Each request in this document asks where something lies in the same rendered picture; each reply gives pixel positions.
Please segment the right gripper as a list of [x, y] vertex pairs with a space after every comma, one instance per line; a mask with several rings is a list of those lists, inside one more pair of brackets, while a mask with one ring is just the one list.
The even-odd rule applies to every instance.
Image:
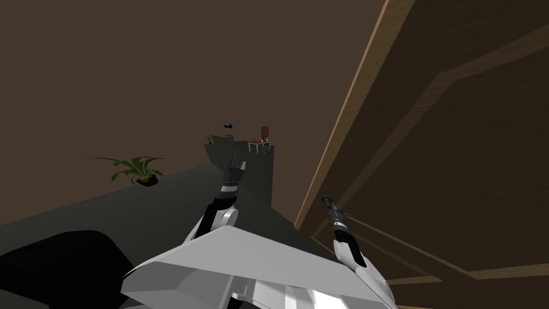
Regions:
[[334, 200], [329, 196], [322, 196], [321, 201], [326, 205], [326, 207], [329, 209], [329, 217], [331, 219], [331, 222], [333, 223], [344, 223], [345, 222], [345, 214], [341, 210], [341, 208], [337, 207]]

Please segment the green potted plant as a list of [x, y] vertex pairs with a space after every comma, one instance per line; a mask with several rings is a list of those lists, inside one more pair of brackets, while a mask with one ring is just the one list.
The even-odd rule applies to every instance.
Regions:
[[159, 176], [164, 176], [162, 172], [156, 169], [151, 169], [149, 167], [150, 163], [156, 160], [163, 160], [164, 158], [159, 157], [134, 157], [130, 160], [119, 160], [108, 157], [96, 157], [96, 158], [86, 158], [86, 160], [107, 160], [111, 161], [114, 167], [122, 165], [124, 170], [115, 172], [111, 177], [111, 182], [114, 182], [119, 175], [124, 174], [126, 176], [131, 176], [130, 182], [136, 186], [138, 183], [144, 187], [151, 187], [159, 182]]

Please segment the white table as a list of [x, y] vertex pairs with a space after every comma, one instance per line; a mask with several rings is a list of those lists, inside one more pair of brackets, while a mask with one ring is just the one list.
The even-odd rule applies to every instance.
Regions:
[[249, 141], [248, 150], [249, 152], [255, 152], [256, 154], [259, 154], [260, 152], [271, 152], [271, 141], [268, 138]]

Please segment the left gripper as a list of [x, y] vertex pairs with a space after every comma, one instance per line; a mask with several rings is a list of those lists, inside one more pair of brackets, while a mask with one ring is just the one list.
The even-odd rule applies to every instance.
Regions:
[[246, 161], [243, 161], [240, 168], [235, 167], [235, 156], [232, 156], [229, 166], [224, 169], [222, 185], [227, 187], [236, 187], [243, 178], [246, 169]]

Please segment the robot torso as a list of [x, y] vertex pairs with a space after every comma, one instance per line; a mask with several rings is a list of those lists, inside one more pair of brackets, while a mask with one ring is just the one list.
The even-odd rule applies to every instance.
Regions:
[[149, 309], [398, 309], [380, 272], [334, 241], [337, 261], [232, 226], [136, 267], [121, 292]]

